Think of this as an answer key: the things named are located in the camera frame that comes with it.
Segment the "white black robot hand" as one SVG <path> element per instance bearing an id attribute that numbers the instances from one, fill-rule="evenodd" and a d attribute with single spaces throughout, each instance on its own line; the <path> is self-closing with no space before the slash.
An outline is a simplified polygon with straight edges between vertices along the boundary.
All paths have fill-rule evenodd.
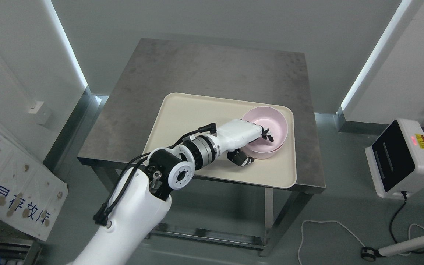
<path id="1" fill-rule="evenodd" d="M 274 142 L 270 129 L 242 119 L 233 119 L 217 128 L 216 135 L 209 136 L 214 147 L 214 159 L 228 152 L 228 159 L 237 166 L 244 167 L 254 158 L 248 157 L 241 148 L 259 138 Z"/>

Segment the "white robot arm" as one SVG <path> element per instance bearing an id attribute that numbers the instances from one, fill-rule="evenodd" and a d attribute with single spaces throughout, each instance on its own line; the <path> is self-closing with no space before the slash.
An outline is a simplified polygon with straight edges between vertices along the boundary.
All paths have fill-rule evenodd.
<path id="1" fill-rule="evenodd" d="M 203 155 L 216 152 L 196 134 L 215 133 L 214 123 L 182 136 L 172 146 L 135 157 L 132 168 L 122 176 L 107 200 L 93 216 L 99 225 L 90 242 L 72 265 L 124 265 L 148 233 L 169 211 L 171 192 L 187 185 L 202 167 Z"/>

